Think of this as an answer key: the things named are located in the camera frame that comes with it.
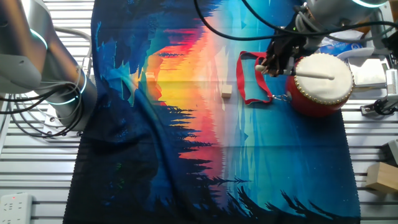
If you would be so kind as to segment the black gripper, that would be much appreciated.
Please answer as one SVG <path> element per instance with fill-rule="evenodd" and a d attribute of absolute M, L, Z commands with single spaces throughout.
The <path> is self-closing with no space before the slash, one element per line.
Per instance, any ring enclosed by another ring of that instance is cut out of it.
<path fill-rule="evenodd" d="M 272 39 L 267 48 L 266 64 L 269 64 L 268 74 L 272 77 L 291 75 L 294 69 L 295 59 L 288 55 L 310 55 L 311 46 L 308 41 L 311 32 L 298 31 L 293 27 L 278 27 L 276 34 L 280 35 Z"/>

